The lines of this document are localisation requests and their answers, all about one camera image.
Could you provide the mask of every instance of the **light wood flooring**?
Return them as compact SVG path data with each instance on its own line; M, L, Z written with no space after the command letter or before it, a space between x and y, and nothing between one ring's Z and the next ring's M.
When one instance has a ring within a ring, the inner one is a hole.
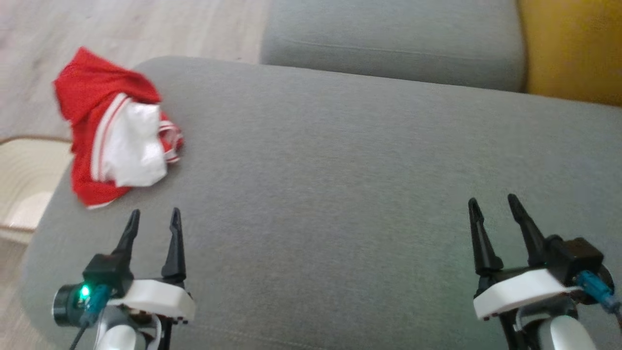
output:
M0 140L70 137L51 83L82 45L125 67L163 55L257 63L269 2L0 0ZM21 311L25 249L0 240L0 349L53 349Z

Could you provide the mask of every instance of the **yellow cushion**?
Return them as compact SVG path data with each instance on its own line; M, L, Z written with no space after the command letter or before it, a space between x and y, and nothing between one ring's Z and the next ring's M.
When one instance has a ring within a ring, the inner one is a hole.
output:
M622 106L622 0L519 0L527 92Z

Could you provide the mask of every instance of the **white laundry basket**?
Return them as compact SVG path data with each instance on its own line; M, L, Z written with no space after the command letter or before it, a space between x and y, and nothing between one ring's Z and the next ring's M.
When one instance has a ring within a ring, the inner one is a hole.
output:
M65 168L71 142L14 138L0 144L0 237L30 242Z

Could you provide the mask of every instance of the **gray cushion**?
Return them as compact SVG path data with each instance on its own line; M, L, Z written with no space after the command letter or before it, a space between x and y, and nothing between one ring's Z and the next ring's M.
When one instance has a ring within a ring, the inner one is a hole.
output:
M172 349L502 349L479 322L467 202L506 265L526 263L506 195L542 231L585 236L622 277L622 109L477 88L164 57L138 67L186 137L165 179L88 211L66 174L34 235L22 300L50 317L142 210L132 270L159 275L173 206L197 319ZM600 349L619 332L582 319ZM94 332L87 332L83 349Z
M515 0L274 0L261 62L519 91Z

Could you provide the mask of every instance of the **gray sofa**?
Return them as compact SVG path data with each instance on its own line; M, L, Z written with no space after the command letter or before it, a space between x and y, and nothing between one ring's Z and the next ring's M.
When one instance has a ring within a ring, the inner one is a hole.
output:
M520 91L516 0L274 0L261 63Z
M506 266L526 263L515 192L546 235L586 237L622 281L620 108L206 59L137 69L187 143L164 180L99 210L65 174L21 289L59 348L76 330L54 325L55 291L114 247L135 208L138 278L158 276L181 209L198 314L172 349L504 349L500 325L473 311L472 196ZM613 318L580 314L599 349L619 349Z

